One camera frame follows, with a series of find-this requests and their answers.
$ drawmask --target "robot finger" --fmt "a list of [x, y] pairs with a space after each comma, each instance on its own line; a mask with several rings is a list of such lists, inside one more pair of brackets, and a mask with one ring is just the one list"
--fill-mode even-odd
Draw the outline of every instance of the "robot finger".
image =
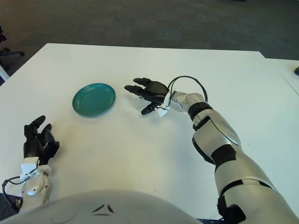
[[134, 78], [133, 81], [144, 87], [147, 87], [151, 83], [151, 80], [148, 78]]
[[137, 85], [126, 85], [125, 86], [125, 90], [137, 95], [137, 96], [142, 96], [143, 97], [143, 93], [144, 93], [144, 89], [141, 88], [140, 86]]

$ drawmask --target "gray carpet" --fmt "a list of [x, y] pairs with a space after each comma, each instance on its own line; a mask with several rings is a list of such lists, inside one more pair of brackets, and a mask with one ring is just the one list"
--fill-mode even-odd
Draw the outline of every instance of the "gray carpet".
[[1, 60], [12, 75], [48, 42], [254, 50], [299, 60], [298, 22], [297, 0], [0, 0], [8, 39], [0, 48], [26, 54]]

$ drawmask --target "chair leg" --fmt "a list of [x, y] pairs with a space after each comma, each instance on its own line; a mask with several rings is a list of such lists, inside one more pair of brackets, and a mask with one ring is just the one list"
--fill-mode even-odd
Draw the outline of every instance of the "chair leg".
[[8, 55], [16, 55], [16, 54], [20, 54], [21, 56], [25, 55], [23, 51], [0, 52], [0, 56], [8, 56]]

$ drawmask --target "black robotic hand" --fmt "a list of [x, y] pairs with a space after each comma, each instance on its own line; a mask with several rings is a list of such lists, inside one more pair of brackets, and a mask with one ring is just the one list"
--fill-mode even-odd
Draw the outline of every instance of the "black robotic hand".
[[41, 133], [38, 133], [38, 128], [46, 120], [43, 115], [38, 117], [29, 125], [24, 126], [24, 134], [26, 142], [24, 143], [24, 158], [39, 157], [39, 165], [46, 165], [50, 158], [53, 158], [59, 149], [59, 141], [55, 141], [51, 128], [48, 124]]
[[125, 89], [151, 102], [141, 111], [142, 115], [154, 111], [157, 106], [160, 106], [164, 102], [164, 98], [169, 91], [164, 84], [157, 81], [151, 81], [148, 78], [134, 78], [133, 81], [143, 85], [145, 88], [143, 89], [137, 85], [126, 85]]

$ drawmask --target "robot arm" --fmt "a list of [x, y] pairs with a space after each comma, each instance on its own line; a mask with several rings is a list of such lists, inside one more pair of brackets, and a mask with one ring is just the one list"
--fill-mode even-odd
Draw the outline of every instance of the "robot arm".
[[215, 165], [218, 211], [227, 224], [298, 223], [263, 170], [242, 151], [233, 128], [200, 94], [174, 92], [168, 106], [189, 114], [196, 150]]

